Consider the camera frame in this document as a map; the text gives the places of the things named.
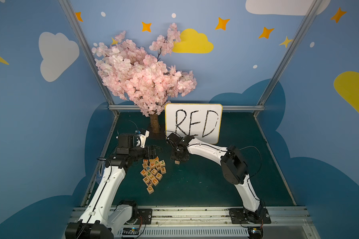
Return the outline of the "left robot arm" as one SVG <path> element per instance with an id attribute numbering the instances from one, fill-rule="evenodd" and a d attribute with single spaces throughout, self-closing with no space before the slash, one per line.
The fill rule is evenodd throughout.
<path id="1" fill-rule="evenodd" d="M 128 221 L 138 218 L 134 201 L 122 201 L 111 213 L 110 208 L 119 186 L 135 161 L 155 159 L 161 148 L 147 146 L 150 133 L 140 129 L 135 134 L 121 134 L 112 153 L 101 160 L 105 163 L 101 182 L 84 213 L 65 230 L 67 239 L 113 239 Z"/>

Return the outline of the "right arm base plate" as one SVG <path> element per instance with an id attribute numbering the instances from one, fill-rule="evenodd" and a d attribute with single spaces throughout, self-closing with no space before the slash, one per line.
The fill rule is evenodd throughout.
<path id="1" fill-rule="evenodd" d="M 244 208 L 229 209 L 232 224 L 271 224 L 270 215 L 266 208 L 251 212 Z"/>

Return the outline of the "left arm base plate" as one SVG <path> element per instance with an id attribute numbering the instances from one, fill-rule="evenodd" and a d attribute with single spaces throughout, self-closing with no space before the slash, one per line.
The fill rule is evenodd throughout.
<path id="1" fill-rule="evenodd" d="M 131 224 L 132 225 L 150 225 L 152 221 L 152 209 L 140 209 L 134 210 L 132 213 Z"/>

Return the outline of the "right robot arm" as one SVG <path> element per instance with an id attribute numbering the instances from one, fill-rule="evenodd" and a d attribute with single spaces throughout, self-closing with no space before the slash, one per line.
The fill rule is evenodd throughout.
<path id="1" fill-rule="evenodd" d="M 166 137 L 171 145 L 170 158 L 179 162 L 186 162 L 190 155 L 202 156 L 220 165 L 223 177 L 233 184 L 241 197 L 243 208 L 229 211 L 232 222 L 239 224 L 249 222 L 252 224 L 270 224 L 271 219 L 264 201 L 256 195 L 251 184 L 248 165 L 235 146 L 221 147 L 203 142 L 194 136 L 179 136 L 171 133 Z"/>

